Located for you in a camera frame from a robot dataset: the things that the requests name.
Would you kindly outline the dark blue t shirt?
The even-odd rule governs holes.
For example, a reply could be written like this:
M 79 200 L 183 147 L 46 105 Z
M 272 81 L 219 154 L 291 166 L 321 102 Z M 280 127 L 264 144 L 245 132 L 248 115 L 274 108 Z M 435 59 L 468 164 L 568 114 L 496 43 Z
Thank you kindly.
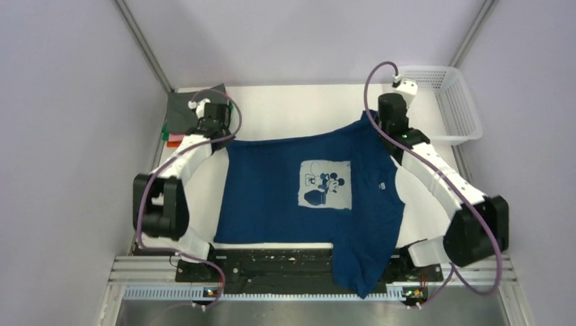
M 370 111 L 324 134 L 234 141 L 215 242 L 330 243 L 335 284 L 366 297 L 389 264 L 405 208 L 375 121 Z

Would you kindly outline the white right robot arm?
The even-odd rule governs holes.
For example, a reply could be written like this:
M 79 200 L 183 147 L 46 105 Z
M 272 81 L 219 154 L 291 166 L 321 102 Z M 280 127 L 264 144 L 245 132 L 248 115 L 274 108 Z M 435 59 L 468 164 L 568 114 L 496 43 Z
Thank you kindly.
M 443 236 L 401 248 L 400 275 L 416 280 L 426 266 L 454 263 L 465 267 L 508 250 L 507 201 L 470 185 L 436 152 L 422 131 L 410 127 L 408 105 L 402 95 L 381 94 L 375 121 L 393 160 L 427 188 L 450 219 Z

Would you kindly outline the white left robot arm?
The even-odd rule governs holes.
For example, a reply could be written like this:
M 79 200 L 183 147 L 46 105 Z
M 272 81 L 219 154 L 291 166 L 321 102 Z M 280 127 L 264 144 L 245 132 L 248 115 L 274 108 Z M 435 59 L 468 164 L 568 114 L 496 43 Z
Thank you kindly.
M 136 246 L 180 258 L 178 282 L 222 282 L 213 240 L 219 223 L 232 142 L 232 104 L 189 103 L 194 123 L 181 144 L 132 184 Z

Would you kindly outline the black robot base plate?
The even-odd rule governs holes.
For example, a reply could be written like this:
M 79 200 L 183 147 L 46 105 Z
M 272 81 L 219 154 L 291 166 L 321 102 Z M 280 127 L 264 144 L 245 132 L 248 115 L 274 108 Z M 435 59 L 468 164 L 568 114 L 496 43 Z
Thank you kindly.
M 179 260 L 178 283 L 222 283 L 229 295 L 358 295 L 359 286 L 337 284 L 330 249 L 215 249 L 214 266 Z

